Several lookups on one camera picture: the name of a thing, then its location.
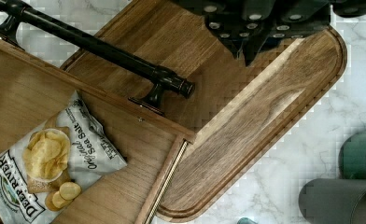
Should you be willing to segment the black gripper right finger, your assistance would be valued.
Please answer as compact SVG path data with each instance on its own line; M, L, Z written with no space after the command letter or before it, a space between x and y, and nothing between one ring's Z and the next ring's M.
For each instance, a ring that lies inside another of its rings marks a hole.
M303 38L326 29L330 6L329 0L245 0L243 18L258 24L243 46L245 64L283 38Z

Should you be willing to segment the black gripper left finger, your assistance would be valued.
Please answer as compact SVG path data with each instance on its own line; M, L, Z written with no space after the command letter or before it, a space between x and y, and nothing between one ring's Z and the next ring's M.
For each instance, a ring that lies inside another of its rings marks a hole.
M239 36L242 25L243 0L171 0L187 11L202 16L205 27L232 54L239 57L243 40Z

